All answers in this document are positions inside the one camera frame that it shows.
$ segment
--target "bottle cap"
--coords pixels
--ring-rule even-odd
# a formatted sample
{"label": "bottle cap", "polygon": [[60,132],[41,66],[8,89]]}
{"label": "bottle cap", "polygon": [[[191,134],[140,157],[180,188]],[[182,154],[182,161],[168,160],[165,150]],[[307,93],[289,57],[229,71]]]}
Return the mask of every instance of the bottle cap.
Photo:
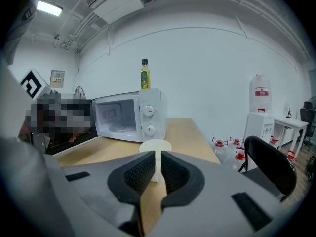
{"label": "bottle cap", "polygon": [[143,66],[148,64],[148,60],[147,59],[143,59]]}

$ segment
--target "desk leg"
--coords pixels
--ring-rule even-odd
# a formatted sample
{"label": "desk leg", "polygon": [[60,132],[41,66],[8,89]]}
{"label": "desk leg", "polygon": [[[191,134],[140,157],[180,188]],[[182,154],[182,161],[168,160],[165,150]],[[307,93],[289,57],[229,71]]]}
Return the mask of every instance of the desk leg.
{"label": "desk leg", "polygon": [[306,126],[305,126],[304,129],[303,129],[301,141],[300,141],[300,144],[298,144],[298,148],[297,148],[297,150],[296,150],[295,157],[298,156],[298,153],[299,153],[300,150],[301,150],[301,147],[302,147],[302,144],[303,144],[303,141],[304,141],[304,137],[305,137],[305,132],[306,132]]}
{"label": "desk leg", "polygon": [[282,144],[283,144],[283,134],[284,134],[284,130],[285,130],[285,126],[283,126],[283,129],[282,129],[282,133],[280,135],[280,138],[278,140],[278,145],[276,148],[278,148],[280,151],[281,151],[281,147],[282,147]]}
{"label": "desk leg", "polygon": [[291,151],[294,151],[294,147],[295,147],[295,144],[297,142],[297,137],[299,136],[299,134],[300,134],[300,129],[295,128],[293,141],[292,141],[292,144],[291,144],[291,147],[290,147]]}

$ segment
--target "olive oil bottle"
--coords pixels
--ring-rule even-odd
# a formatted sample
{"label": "olive oil bottle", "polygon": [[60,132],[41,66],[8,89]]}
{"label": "olive oil bottle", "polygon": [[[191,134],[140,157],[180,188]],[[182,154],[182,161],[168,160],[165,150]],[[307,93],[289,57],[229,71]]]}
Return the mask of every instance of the olive oil bottle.
{"label": "olive oil bottle", "polygon": [[140,71],[141,89],[150,89],[150,71],[148,69],[148,60],[143,59],[143,67]]}

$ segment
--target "plastic bottle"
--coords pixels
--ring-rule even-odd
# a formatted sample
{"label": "plastic bottle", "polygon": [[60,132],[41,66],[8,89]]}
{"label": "plastic bottle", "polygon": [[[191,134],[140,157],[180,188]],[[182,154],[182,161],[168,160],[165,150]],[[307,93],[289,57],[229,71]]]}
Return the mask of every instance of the plastic bottle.
{"label": "plastic bottle", "polygon": [[250,83],[250,112],[271,112],[271,84],[264,75],[256,75]]}
{"label": "plastic bottle", "polygon": [[244,143],[244,139],[240,140],[240,139],[234,139],[233,137],[229,138],[229,142],[231,142],[230,144],[228,144],[228,147],[231,149],[231,151],[233,153],[235,153],[236,151],[236,147],[240,147],[243,143]]}
{"label": "plastic bottle", "polygon": [[269,144],[270,144],[271,146],[277,148],[277,147],[278,147],[278,142],[279,142],[279,140],[275,139],[275,138],[271,135]]}
{"label": "plastic bottle", "polygon": [[292,151],[292,150],[288,150],[288,151],[287,151],[287,157],[288,157],[292,162],[295,162],[295,161],[296,161],[295,152]]}
{"label": "plastic bottle", "polygon": [[236,147],[235,157],[231,164],[232,169],[235,171],[239,171],[242,165],[245,163],[245,161],[246,161],[245,148]]}
{"label": "plastic bottle", "polygon": [[213,137],[212,142],[215,144],[212,145],[212,149],[214,153],[216,154],[219,162],[221,164],[224,164],[226,158],[228,157],[228,149],[227,147],[224,147],[225,145],[228,145],[228,140],[222,141],[222,140],[216,140],[215,137]]}
{"label": "plastic bottle", "polygon": [[148,60],[143,59],[143,67],[140,71],[141,89],[150,89],[150,71],[148,69]]}

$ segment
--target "bottle label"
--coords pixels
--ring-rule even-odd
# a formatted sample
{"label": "bottle label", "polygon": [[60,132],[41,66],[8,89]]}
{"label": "bottle label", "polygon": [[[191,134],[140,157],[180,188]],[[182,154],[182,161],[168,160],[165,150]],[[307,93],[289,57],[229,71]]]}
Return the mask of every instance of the bottle label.
{"label": "bottle label", "polygon": [[268,96],[269,92],[268,91],[256,91],[255,96]]}
{"label": "bottle label", "polygon": [[142,89],[147,89],[148,88],[148,79],[147,79],[147,72],[143,71],[140,73],[141,75],[141,84],[142,84]]}

